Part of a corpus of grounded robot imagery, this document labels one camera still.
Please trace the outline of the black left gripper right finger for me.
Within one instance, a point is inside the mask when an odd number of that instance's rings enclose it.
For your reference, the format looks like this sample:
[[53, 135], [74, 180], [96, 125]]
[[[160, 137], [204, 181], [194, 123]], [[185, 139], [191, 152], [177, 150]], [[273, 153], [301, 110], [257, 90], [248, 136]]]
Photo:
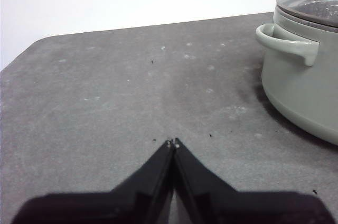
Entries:
[[317, 197], [291, 191], [240, 192], [206, 168], [176, 138], [174, 186], [191, 223], [334, 223]]

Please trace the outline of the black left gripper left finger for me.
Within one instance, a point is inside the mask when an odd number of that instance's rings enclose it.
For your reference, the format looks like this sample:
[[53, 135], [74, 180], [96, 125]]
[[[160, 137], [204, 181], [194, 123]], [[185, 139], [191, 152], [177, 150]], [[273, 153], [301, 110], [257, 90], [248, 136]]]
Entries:
[[109, 192], [54, 193], [26, 201], [13, 223], [167, 223], [174, 146], [165, 141]]

